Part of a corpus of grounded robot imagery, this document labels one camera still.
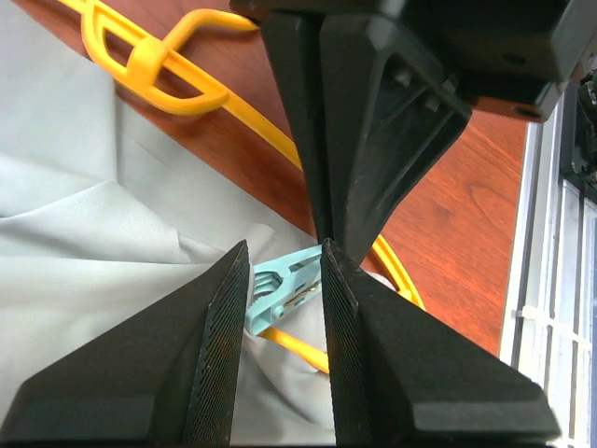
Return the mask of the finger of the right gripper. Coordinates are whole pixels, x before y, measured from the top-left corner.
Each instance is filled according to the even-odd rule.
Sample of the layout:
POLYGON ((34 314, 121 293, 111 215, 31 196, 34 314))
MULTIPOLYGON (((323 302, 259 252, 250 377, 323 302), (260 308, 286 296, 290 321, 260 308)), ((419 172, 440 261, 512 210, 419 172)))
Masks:
POLYGON ((461 135, 470 107, 407 26, 328 16, 320 49, 332 239, 364 259, 396 206, 461 135))
POLYGON ((297 147, 320 241, 333 236, 318 16, 273 11, 261 35, 297 147))

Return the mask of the yellow hanger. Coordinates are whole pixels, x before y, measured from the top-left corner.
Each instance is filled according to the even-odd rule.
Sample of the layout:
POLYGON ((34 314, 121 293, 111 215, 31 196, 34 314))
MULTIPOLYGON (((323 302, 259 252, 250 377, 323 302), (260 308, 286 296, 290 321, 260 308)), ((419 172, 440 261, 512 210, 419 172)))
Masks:
MULTIPOLYGON (((297 148, 284 132, 179 51, 202 26, 253 32, 257 26, 251 21, 233 13, 200 8, 186 14, 164 38, 157 38, 102 1, 61 2, 79 14, 81 38, 90 58, 122 87, 175 116, 198 116, 224 109, 300 167, 297 148)), ((277 324, 257 337, 281 345, 323 373, 329 372, 324 351, 277 329, 277 324)))

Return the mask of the grey underwear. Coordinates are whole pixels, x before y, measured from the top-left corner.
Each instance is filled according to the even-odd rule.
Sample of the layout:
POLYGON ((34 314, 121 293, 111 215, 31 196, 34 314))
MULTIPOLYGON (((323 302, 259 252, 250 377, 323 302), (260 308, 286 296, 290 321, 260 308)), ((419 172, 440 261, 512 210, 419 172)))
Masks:
POLYGON ((313 245, 1 5, 1 408, 23 382, 205 272, 313 245))

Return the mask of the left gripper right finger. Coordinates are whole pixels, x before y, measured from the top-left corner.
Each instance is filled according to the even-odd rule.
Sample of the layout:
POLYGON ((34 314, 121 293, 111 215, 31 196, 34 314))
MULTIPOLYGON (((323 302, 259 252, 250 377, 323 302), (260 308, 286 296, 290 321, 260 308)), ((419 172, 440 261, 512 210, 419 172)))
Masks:
POLYGON ((543 389, 322 247, 326 348, 339 443, 546 443, 543 389))

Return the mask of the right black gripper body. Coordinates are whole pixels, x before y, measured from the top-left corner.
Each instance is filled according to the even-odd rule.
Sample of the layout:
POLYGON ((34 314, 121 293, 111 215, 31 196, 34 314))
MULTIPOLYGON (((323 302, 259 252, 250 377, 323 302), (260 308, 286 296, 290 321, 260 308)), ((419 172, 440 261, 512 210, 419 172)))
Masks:
POLYGON ((273 11, 369 13, 401 22, 460 79, 459 95, 496 115, 544 121, 596 55, 593 1, 233 1, 253 21, 273 11))

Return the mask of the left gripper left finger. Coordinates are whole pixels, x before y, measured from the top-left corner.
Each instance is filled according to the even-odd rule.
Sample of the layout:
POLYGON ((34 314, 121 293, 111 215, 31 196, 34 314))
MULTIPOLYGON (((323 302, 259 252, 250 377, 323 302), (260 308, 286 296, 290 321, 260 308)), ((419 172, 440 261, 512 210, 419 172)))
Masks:
POLYGON ((4 443, 226 443, 249 287, 246 242, 26 380, 4 443))

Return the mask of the light blue clothespin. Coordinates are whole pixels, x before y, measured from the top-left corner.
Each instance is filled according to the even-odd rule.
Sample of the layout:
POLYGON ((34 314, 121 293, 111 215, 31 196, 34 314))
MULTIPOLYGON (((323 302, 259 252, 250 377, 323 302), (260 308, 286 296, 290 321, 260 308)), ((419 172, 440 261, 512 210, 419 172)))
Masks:
POLYGON ((320 245, 254 266, 253 299, 244 325, 254 336, 275 326, 321 291, 320 245))

